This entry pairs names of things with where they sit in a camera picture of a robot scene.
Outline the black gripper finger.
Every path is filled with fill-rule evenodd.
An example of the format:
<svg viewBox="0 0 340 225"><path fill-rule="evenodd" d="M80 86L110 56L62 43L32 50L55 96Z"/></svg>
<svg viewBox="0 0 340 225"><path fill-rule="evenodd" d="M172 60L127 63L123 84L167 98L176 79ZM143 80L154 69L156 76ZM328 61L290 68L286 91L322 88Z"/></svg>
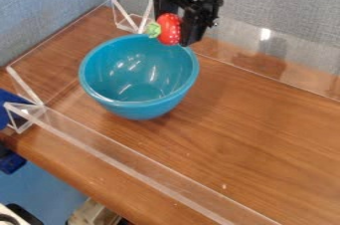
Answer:
<svg viewBox="0 0 340 225"><path fill-rule="evenodd" d="M155 1L155 14L156 18L164 13L178 13L178 5L175 0L154 0Z"/></svg>
<svg viewBox="0 0 340 225"><path fill-rule="evenodd" d="M180 23L180 45L199 42L207 29L206 14L202 10L186 8Z"/></svg>

